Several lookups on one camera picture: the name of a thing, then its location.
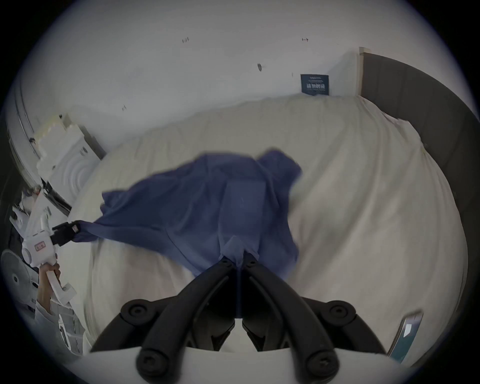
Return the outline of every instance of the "black clamp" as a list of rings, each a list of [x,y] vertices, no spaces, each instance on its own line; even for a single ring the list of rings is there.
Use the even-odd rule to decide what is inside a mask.
[[[52,243],[60,247],[69,241],[72,241],[75,235],[80,232],[80,223],[73,221],[71,223],[61,223],[52,228],[53,235],[50,236]]]

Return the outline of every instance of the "white bedsheet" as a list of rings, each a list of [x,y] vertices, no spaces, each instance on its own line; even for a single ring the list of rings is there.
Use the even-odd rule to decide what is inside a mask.
[[[301,166],[289,225],[300,254],[288,283],[302,296],[345,300],[388,349],[402,317],[423,309],[414,363],[460,296],[467,245],[450,187],[414,128],[361,97],[295,95],[212,110],[109,153],[69,220],[97,219],[101,193],[205,151],[258,156],[276,147]],[[166,257],[109,240],[60,249],[62,281],[93,343],[131,299],[176,295],[192,279]],[[230,342],[227,348],[235,349]]]

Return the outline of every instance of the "dark blue sign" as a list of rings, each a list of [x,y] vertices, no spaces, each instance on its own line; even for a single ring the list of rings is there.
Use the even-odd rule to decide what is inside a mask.
[[[328,75],[300,75],[301,91],[307,95],[327,95]]]

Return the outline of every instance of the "phone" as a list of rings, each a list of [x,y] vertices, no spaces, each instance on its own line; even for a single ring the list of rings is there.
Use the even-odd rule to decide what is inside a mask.
[[[399,363],[403,361],[417,334],[422,317],[422,310],[409,313],[403,317],[392,346],[387,353],[389,357]]]

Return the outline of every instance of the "blue cloth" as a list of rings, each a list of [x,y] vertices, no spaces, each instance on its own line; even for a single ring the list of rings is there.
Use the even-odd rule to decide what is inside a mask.
[[[159,252],[195,276],[243,251],[285,278],[298,250],[288,228],[288,194],[300,167],[272,150],[255,160],[207,154],[144,179],[126,191],[102,194],[103,215],[80,221],[75,242],[97,238]]]

